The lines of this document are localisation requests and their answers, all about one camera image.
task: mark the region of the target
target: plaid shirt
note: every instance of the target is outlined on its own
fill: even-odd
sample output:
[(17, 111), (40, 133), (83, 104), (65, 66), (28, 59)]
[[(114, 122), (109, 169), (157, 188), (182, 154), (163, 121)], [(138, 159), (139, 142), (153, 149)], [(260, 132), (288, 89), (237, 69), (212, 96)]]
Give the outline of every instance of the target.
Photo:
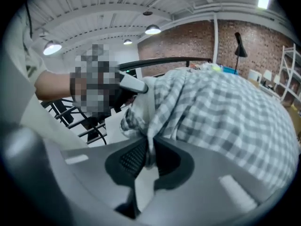
[(120, 125), (124, 135), (160, 135), (216, 151), (271, 191), (294, 176), (299, 144), (289, 114), (244, 78), (171, 70), (156, 79), (154, 96), (150, 123), (129, 108)]

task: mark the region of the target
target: white pillar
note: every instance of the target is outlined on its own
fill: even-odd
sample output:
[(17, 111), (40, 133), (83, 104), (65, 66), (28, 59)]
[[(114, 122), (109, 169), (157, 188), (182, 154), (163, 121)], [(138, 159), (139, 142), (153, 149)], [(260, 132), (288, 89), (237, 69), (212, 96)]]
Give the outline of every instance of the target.
[(216, 13), (213, 14), (214, 21), (214, 52), (213, 52), (213, 63), (216, 64), (217, 60), (217, 50), (218, 50), (218, 24)]

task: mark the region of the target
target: white sleeve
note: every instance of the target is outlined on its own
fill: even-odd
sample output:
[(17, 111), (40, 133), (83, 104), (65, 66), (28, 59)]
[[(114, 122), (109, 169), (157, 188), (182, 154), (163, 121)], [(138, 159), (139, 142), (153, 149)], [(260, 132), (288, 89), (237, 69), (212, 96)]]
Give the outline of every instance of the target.
[(42, 58), (33, 49), (24, 45), (27, 33), (29, 33), (28, 18), (25, 9), (21, 8), (6, 29), (3, 36), (3, 47), (13, 65), (34, 84), (46, 67)]

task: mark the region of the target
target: desk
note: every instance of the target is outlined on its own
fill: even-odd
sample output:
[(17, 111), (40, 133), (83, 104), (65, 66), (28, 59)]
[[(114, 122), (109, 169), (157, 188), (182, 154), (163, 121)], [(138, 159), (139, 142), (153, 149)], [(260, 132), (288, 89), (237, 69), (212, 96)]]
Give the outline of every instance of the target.
[(275, 91), (273, 91), (273, 90), (271, 90), (271, 89), (269, 89), (269, 88), (267, 88), (267, 87), (265, 87), (265, 86), (263, 86), (261, 84), (259, 85), (259, 89), (262, 92), (264, 92), (267, 95), (269, 95), (270, 97), (275, 98), (276, 100), (280, 101), (280, 96)]

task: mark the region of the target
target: white wall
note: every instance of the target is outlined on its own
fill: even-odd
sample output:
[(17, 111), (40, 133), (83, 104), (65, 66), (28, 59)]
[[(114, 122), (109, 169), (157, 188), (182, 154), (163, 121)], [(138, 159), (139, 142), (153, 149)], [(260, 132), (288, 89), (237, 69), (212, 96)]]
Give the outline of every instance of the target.
[[(110, 45), (110, 52), (113, 52), (115, 61), (118, 64), (139, 60), (138, 47), (136, 44), (114, 44)], [(138, 79), (142, 79), (141, 68), (136, 69)]]

